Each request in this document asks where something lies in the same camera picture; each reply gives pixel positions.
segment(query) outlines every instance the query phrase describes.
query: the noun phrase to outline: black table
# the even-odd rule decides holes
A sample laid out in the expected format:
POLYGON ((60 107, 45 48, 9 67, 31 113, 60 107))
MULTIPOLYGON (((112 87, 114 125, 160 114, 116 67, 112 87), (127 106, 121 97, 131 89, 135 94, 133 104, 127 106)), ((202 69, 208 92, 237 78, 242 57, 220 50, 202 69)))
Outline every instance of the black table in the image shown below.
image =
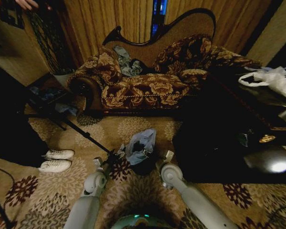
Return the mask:
POLYGON ((286 108, 259 101, 239 85, 239 77, 210 76, 185 109, 173 139, 178 164, 193 182, 286 183, 286 173, 266 174, 244 160, 268 149, 286 153, 286 121, 278 116, 286 108))

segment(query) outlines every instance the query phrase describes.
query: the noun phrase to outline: white plastic bag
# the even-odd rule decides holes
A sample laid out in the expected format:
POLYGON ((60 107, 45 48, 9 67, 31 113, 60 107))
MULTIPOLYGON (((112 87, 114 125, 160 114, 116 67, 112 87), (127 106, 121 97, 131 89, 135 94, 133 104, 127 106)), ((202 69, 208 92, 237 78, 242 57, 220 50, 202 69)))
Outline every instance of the white plastic bag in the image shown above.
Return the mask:
POLYGON ((248 73, 241 76, 238 82, 248 87, 269 86, 269 88, 277 93, 286 97, 286 71, 282 67, 272 69, 268 72, 258 71, 254 73, 248 73), (255 81, 261 81, 259 83, 249 83, 244 79, 253 76, 255 81))

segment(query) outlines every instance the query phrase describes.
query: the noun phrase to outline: floral upholstery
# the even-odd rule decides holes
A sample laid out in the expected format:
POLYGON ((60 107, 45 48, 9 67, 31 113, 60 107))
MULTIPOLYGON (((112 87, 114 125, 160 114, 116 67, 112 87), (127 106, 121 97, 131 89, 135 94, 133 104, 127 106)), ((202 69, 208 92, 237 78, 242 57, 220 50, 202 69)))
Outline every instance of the floral upholstery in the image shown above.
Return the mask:
POLYGON ((244 67, 260 68, 261 63, 231 52, 223 47, 212 45, 209 55, 204 61, 205 70, 231 70, 235 73, 244 67))
POLYGON ((191 97, 190 87, 171 74, 123 77, 102 92, 106 108, 178 108, 182 98, 191 97))
POLYGON ((208 76, 208 72, 201 69, 187 69, 179 73, 182 82, 189 85, 193 90, 200 90, 208 76))
POLYGON ((202 68, 211 48, 211 38, 198 34, 183 38, 159 53, 153 63, 158 73, 178 74, 185 69, 202 68))
POLYGON ((96 68, 99 57, 97 55, 90 56, 86 62, 79 67, 74 74, 69 77, 67 81, 67 87, 72 90, 72 82, 77 78, 87 78, 96 82, 101 89, 107 84, 102 77, 100 77, 100 71, 96 68))
POLYGON ((117 83, 122 78, 121 69, 119 66, 118 55, 105 46, 99 48, 99 59, 96 68, 100 76, 108 85, 117 83))
POLYGON ((258 62, 211 45, 211 38, 203 34, 183 38, 166 47, 153 63, 158 74, 125 77, 117 54, 104 46, 99 50, 99 56, 88 58, 69 79, 68 86, 71 90, 76 88, 72 86, 75 78, 88 84, 93 100, 105 109, 178 108, 198 95, 208 74, 260 66, 258 62))

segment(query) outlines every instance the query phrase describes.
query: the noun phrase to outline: floral rug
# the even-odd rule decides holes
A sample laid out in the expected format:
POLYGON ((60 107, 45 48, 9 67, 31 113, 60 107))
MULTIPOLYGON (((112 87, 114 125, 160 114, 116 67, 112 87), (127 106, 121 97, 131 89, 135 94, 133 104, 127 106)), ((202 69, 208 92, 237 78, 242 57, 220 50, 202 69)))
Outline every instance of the floral rug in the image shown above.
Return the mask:
MULTIPOLYGON (((106 117, 80 115, 73 120, 108 149, 127 144, 131 136, 147 128, 157 130, 156 149, 160 154, 174 150, 171 142, 181 123, 169 117, 106 117)), ((75 150, 72 167, 62 173, 39 173, 0 159, 0 203, 16 229, 63 228, 70 210, 83 190, 85 178, 95 170, 93 158, 106 154, 71 128, 62 131, 44 119, 31 125, 54 149, 75 150)), ((197 184, 240 229, 286 229, 286 185, 197 184)), ((120 217, 145 213, 166 220, 179 229, 205 228, 186 207, 176 190, 165 189, 157 171, 136 175, 129 163, 117 161, 101 195, 95 228, 106 229, 120 217)), ((0 217, 0 229, 5 228, 0 217)))

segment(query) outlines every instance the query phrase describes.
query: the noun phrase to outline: white shoe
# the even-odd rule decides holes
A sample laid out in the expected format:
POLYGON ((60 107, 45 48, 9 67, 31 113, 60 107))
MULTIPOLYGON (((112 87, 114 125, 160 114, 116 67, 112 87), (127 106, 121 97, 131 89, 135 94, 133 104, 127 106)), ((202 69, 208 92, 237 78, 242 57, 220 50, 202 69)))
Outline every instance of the white shoe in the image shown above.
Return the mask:
POLYGON ((71 161, 67 160, 45 161, 41 164, 38 170, 41 171, 42 173, 45 172, 60 173, 70 168, 71 164, 72 164, 71 161))
POLYGON ((49 151, 44 156, 46 159, 54 159, 54 160, 66 160, 71 158, 74 155, 74 151, 70 149, 64 150, 53 150, 49 149, 49 151))

